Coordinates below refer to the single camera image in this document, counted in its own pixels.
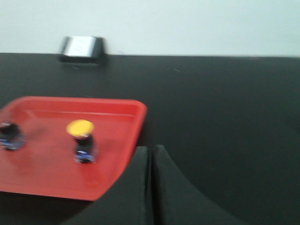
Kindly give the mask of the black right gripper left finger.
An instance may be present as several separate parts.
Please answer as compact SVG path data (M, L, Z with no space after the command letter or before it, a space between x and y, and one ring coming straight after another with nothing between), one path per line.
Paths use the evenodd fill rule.
M122 175L86 209L64 225L146 225L149 151L138 146Z

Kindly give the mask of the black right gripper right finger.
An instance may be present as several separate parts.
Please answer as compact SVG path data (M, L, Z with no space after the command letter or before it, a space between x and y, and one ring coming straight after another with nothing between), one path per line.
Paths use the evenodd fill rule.
M243 225L200 192L180 171L163 145L151 158L151 191L157 225Z

